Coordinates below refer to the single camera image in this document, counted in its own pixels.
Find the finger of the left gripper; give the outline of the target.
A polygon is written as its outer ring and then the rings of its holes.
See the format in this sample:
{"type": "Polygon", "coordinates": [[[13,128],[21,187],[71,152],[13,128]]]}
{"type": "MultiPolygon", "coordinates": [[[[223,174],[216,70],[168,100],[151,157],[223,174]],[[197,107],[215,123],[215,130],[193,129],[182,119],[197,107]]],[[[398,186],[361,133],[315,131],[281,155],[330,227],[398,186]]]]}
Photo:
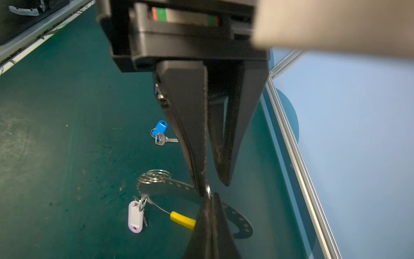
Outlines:
{"type": "Polygon", "coordinates": [[[223,62],[208,68],[208,130],[219,179],[229,186],[238,153],[268,79],[268,62],[223,62]]]}

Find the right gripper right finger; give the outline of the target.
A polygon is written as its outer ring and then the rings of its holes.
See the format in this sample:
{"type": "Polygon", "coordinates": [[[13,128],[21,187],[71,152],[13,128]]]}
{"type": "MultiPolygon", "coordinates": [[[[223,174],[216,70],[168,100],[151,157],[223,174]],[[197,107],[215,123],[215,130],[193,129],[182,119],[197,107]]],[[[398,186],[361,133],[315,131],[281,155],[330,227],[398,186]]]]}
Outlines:
{"type": "Polygon", "coordinates": [[[211,230],[212,230],[212,258],[213,259],[241,259],[230,233],[227,218],[218,193],[214,193],[211,201],[211,230]]]}

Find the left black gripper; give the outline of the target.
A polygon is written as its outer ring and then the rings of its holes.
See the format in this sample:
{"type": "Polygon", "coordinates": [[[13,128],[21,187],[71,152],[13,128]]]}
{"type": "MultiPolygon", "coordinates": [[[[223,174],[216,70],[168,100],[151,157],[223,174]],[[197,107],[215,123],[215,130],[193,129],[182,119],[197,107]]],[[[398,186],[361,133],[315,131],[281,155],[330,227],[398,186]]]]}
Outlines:
{"type": "Polygon", "coordinates": [[[119,70],[149,72],[156,67],[158,103],[179,140],[197,194],[205,196],[208,73],[201,61],[183,60],[268,61],[268,52],[250,42],[253,4],[97,1],[96,5],[97,21],[119,70]]]}

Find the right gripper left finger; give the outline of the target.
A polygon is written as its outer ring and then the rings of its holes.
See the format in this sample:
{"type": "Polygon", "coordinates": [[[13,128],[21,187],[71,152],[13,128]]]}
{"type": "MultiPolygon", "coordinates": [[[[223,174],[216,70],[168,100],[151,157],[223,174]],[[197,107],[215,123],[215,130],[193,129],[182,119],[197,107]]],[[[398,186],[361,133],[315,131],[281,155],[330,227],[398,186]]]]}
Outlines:
{"type": "Polygon", "coordinates": [[[212,208],[211,199],[205,197],[196,225],[184,252],[184,259],[212,259],[212,208]]]}

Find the key with blue tag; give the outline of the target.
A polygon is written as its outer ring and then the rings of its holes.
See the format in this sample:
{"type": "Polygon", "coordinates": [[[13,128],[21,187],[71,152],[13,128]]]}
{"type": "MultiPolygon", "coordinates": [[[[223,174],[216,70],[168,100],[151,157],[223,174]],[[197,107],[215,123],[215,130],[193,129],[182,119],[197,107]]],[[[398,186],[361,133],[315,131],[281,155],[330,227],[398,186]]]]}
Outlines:
{"type": "Polygon", "coordinates": [[[168,138],[165,132],[168,128],[168,123],[165,120],[160,120],[156,126],[151,130],[150,135],[154,139],[157,146],[164,146],[166,143],[178,143],[176,138],[168,138]]]}

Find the key with white tag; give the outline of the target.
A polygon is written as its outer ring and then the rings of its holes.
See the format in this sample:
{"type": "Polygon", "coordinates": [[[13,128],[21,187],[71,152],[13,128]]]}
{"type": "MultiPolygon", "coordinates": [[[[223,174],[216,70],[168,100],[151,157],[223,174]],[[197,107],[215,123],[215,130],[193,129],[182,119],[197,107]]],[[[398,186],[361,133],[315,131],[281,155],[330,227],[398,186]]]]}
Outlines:
{"type": "Polygon", "coordinates": [[[148,196],[142,196],[135,199],[128,205],[128,228],[134,234],[142,232],[144,227],[147,227],[147,221],[144,214],[144,209],[147,203],[148,196]]]}

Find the metal key organizer ring yellow tab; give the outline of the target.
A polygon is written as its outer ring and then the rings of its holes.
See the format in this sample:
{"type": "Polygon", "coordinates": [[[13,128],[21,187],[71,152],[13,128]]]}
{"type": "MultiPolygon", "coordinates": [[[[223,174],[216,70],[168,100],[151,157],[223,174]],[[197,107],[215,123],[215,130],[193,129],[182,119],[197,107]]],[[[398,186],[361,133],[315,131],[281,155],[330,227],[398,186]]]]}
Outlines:
{"type": "MultiPolygon", "coordinates": [[[[176,223],[190,229],[194,228],[195,220],[176,212],[164,210],[153,200],[151,200],[151,197],[153,196],[166,195],[175,196],[200,205],[202,203],[202,198],[197,195],[195,188],[192,185],[172,179],[171,174],[168,171],[153,169],[141,174],[138,177],[136,188],[141,197],[149,204],[155,206],[168,215],[172,214],[173,216],[170,218],[172,221],[175,221],[176,223]]],[[[238,228],[238,232],[233,233],[233,237],[235,239],[250,238],[253,235],[253,227],[249,220],[241,215],[239,211],[224,202],[222,202],[222,207],[225,211],[227,219],[238,228]]]]}

